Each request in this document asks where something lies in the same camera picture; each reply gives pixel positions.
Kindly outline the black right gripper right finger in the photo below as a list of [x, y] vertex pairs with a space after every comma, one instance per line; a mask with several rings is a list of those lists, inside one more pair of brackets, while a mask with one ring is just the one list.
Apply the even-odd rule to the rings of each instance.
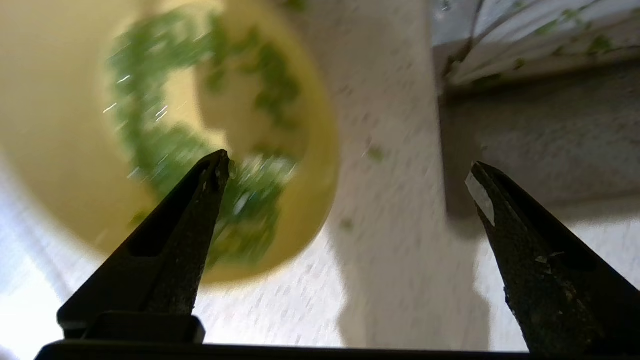
[[532, 354], [637, 354], [640, 294], [505, 173], [465, 180]]

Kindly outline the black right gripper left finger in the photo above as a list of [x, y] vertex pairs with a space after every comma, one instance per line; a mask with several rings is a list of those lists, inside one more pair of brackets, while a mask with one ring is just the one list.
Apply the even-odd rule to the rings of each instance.
[[57, 312], [87, 328], [105, 312], [190, 315], [230, 178], [230, 158], [201, 158]]

